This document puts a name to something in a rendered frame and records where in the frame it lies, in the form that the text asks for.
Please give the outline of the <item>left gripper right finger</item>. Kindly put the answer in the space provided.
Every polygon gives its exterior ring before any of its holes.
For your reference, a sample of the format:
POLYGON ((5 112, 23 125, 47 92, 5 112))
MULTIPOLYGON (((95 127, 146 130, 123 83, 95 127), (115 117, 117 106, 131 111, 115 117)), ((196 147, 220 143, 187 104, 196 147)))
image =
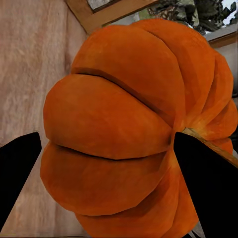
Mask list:
POLYGON ((181 132, 174 152, 205 238, 238 238, 238 168, 181 132))

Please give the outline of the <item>pumpkin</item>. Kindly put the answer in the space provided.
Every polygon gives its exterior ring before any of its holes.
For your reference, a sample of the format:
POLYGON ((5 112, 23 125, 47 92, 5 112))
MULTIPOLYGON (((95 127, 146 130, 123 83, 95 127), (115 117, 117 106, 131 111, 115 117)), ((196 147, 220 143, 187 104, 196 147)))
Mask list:
POLYGON ((147 18, 89 34, 48 92, 40 178, 93 238, 182 238, 199 222, 174 152, 191 135, 238 168, 234 77, 186 24, 147 18))

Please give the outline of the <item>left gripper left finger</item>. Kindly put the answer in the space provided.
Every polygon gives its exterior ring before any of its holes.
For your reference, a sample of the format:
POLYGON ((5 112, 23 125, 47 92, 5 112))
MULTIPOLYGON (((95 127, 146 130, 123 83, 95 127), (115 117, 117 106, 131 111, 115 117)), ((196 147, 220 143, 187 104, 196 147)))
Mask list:
POLYGON ((0 232, 42 150, 38 132, 0 148, 0 232))

